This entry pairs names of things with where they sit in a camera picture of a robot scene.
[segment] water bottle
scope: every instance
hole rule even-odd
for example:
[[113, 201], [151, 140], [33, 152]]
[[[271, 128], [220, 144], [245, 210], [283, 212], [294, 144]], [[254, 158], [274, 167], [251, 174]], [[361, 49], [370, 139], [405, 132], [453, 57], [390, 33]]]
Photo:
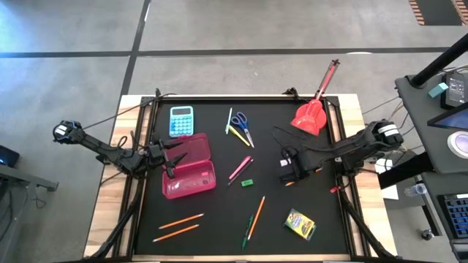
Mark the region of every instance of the water bottle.
[[413, 186], [407, 187], [404, 190], [404, 194], [407, 197], [415, 197], [417, 195], [425, 194], [425, 193], [427, 193], [427, 188], [426, 188], [426, 185], [424, 185], [424, 183], [415, 184]]

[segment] red dustpan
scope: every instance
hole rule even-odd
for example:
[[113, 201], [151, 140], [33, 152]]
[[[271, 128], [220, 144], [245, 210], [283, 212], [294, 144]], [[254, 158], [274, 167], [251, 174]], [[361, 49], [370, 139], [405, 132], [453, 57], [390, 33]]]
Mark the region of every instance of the red dustpan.
[[320, 84], [320, 88], [315, 94], [315, 98], [312, 99], [308, 104], [302, 105], [298, 108], [295, 113], [294, 120], [291, 121], [291, 125], [315, 136], [319, 135], [320, 129], [323, 128], [327, 123], [327, 115], [323, 110], [320, 98], [325, 92], [325, 89], [327, 89], [333, 74], [338, 68], [338, 65], [338, 59], [330, 63], [322, 83]]

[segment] concrete floor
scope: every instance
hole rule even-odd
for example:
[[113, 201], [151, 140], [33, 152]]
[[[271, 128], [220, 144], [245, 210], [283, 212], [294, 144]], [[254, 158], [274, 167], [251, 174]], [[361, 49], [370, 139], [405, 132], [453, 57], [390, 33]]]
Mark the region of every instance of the concrete floor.
[[[2, 0], [0, 52], [128, 51], [142, 6], [143, 0]], [[158, 0], [140, 49], [444, 47], [465, 33], [462, 26], [419, 26], [406, 0]], [[178, 94], [278, 94], [292, 86], [311, 93], [330, 60], [339, 58], [328, 93], [357, 93], [365, 111], [396, 96], [395, 78], [438, 55], [145, 57], [136, 62], [129, 94], [152, 94], [156, 87]], [[114, 114], [128, 61], [0, 58], [0, 144], [22, 155], [20, 169], [60, 181], [55, 193], [39, 191], [48, 202], [44, 209], [29, 204], [16, 262], [81, 257], [102, 165], [89, 150], [53, 143], [51, 129], [62, 119], [86, 125]], [[468, 56], [456, 63], [467, 64]], [[364, 118], [388, 118], [397, 103]], [[112, 125], [89, 132], [108, 141]], [[403, 130], [411, 126], [407, 121]], [[405, 140], [408, 148], [420, 145], [415, 132]], [[420, 208], [389, 211], [389, 218], [405, 259], [455, 260], [446, 237], [426, 242], [415, 235], [427, 226]]]

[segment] blue scissor handle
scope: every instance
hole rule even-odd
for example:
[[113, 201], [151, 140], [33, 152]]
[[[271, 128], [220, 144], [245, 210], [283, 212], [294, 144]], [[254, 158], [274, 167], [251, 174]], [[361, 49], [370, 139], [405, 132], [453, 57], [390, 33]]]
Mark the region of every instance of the blue scissor handle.
[[247, 129], [247, 117], [242, 112], [237, 112], [235, 117], [231, 118], [231, 122], [242, 129]]

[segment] wooden table frame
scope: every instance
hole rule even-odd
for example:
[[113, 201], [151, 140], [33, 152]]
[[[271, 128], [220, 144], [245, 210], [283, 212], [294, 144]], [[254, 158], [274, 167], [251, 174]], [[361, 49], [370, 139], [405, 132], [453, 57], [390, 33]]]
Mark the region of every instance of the wooden table frame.
[[[284, 98], [289, 95], [169, 95], [168, 99], [213, 99], [213, 98], [252, 98], [258, 99], [259, 97]], [[303, 97], [311, 97], [313, 94], [302, 95]], [[329, 95], [338, 96], [339, 107], [336, 108], [333, 105], [330, 107], [331, 113], [331, 125], [333, 126], [333, 135], [336, 141], [340, 140], [342, 134], [353, 135], [356, 132], [364, 128], [361, 109], [359, 106], [358, 97], [355, 94], [339, 94]], [[130, 107], [141, 103], [141, 98], [144, 96], [127, 95], [123, 96], [119, 105], [118, 111], [121, 113]], [[147, 140], [148, 131], [148, 120], [150, 119], [150, 107], [146, 107], [146, 110], [139, 111], [139, 107], [130, 110], [123, 115], [120, 115], [116, 119], [114, 126], [113, 135], [111, 137], [111, 145], [116, 145], [118, 140], [122, 136], [128, 136], [130, 131], [135, 131], [135, 128], [139, 128], [140, 137], [137, 139], [140, 144], [144, 144]], [[143, 125], [136, 127], [137, 117], [143, 119]], [[340, 130], [339, 119], [342, 120], [344, 126]], [[131, 140], [124, 145], [124, 148], [130, 148]], [[116, 168], [112, 166], [106, 166], [103, 171], [102, 180], [109, 178], [116, 173]], [[136, 190], [136, 180], [126, 178], [124, 175], [107, 182], [99, 189], [97, 196], [97, 202], [94, 208], [94, 215], [91, 222], [90, 231], [86, 247], [84, 250], [84, 256], [92, 255], [101, 244], [105, 241], [107, 236], [110, 234], [116, 222], [118, 221], [122, 208], [122, 202], [125, 200], [124, 192], [130, 193], [130, 199], [133, 198]], [[388, 222], [385, 205], [380, 191], [380, 185], [375, 174], [370, 172], [362, 172], [355, 178], [355, 183], [352, 184], [355, 188], [347, 188], [347, 196], [353, 201], [359, 199], [359, 202], [355, 204], [361, 205], [357, 207], [357, 210], [362, 211], [364, 221], [370, 230], [374, 233], [376, 238], [383, 244], [383, 246], [392, 254], [396, 255], [396, 249], [393, 242], [393, 235], [391, 233], [390, 224]], [[125, 230], [122, 234], [120, 244], [120, 252], [114, 256], [123, 256], [128, 249], [129, 242], [129, 231], [130, 225], [134, 220], [130, 220], [126, 225]], [[353, 236], [353, 249], [355, 254], [362, 256], [366, 254], [368, 246], [365, 242], [362, 242], [362, 234], [359, 232], [357, 225], [350, 218], [350, 226], [352, 229]], [[370, 251], [372, 256], [375, 256], [374, 251]], [[233, 256], [157, 256], [157, 255], [134, 255], [132, 261], [144, 262], [144, 261], [321, 261], [321, 260], [349, 260], [350, 255], [348, 254], [311, 254], [311, 255], [233, 255]]]

